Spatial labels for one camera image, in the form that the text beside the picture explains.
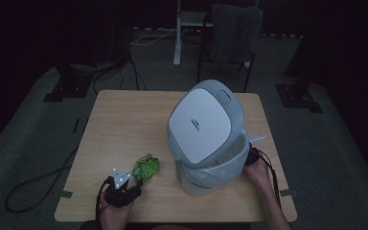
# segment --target white device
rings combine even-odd
[[[193,87],[172,111],[167,130],[177,177],[188,194],[211,193],[242,172],[250,148],[243,109],[219,81]]]

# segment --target wooden table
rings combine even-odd
[[[167,122],[185,92],[104,90],[98,95],[64,187],[58,221],[95,218],[96,195],[112,169],[131,173],[137,159],[151,153],[161,169],[143,186],[130,222],[244,222],[265,220],[253,184],[242,174],[230,185],[205,196],[187,195],[175,177],[175,164],[167,146]],[[274,146],[265,113],[256,94],[236,94],[244,111],[245,130],[264,134],[254,146],[270,158],[280,191],[288,184]],[[297,218],[290,195],[281,197],[288,221]]]

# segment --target gray chair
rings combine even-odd
[[[257,42],[258,39],[260,37],[260,32],[261,32],[261,27],[262,27],[262,21],[263,21],[263,13],[262,11],[260,11],[257,6],[259,4],[259,1],[247,1],[247,0],[228,0],[228,1],[224,1],[224,0],[218,0],[218,1],[213,1],[212,5],[210,7],[210,10],[207,11],[207,13],[204,16],[203,19],[203,23],[202,23],[202,27],[200,29],[201,31],[201,44],[200,44],[200,50],[199,50],[199,56],[198,56],[198,65],[197,65],[197,76],[196,76],[196,83],[200,82],[201,79],[201,64],[202,61],[204,60],[214,60],[216,58],[221,58],[219,55],[222,55],[222,52],[213,50],[208,50],[207,48],[210,48],[211,44],[213,46],[215,46],[215,48],[218,47],[219,49],[219,45],[218,43],[216,43],[217,40],[217,36],[219,34],[214,33],[214,31],[218,30],[218,28],[214,28],[214,18],[213,18],[213,13],[214,10],[218,7],[222,7],[223,5],[227,5],[224,7],[233,7],[233,10],[239,9],[240,11],[243,12],[247,12],[249,11],[249,13],[253,13],[253,21],[251,22],[250,26],[251,26],[251,30],[253,31],[251,37],[247,38],[250,39],[251,41],[249,41],[249,43],[251,44],[251,46],[249,48],[247,48],[246,53],[247,54],[242,54],[240,57],[240,59],[237,59],[235,61],[230,61],[230,62],[237,62],[240,64],[240,67],[238,69],[238,71],[240,71],[243,66],[245,66],[246,62],[249,62],[248,68],[247,68],[247,73],[246,73],[246,79],[243,85],[243,93],[246,92],[246,88],[247,88],[247,84],[249,82],[250,79],[250,74],[251,74],[251,70],[252,70],[252,65],[253,65],[253,60],[255,57],[255,53],[256,53],[256,47],[257,47]],[[207,28],[207,24],[213,25],[213,29],[214,30],[210,30],[209,28]]]

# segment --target hand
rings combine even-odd
[[[268,166],[262,159],[258,159],[251,166],[244,166],[243,170],[246,172],[247,176],[250,180],[255,184],[259,189],[270,186],[270,178],[268,176]]]
[[[127,226],[127,219],[133,208],[133,203],[122,208],[109,205],[104,197],[105,192],[101,194],[101,213],[100,221],[103,230],[124,230]]]

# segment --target logo on device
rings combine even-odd
[[[197,131],[199,131],[199,123],[197,120],[195,119],[191,119],[191,122],[193,123],[194,127],[196,128]]]

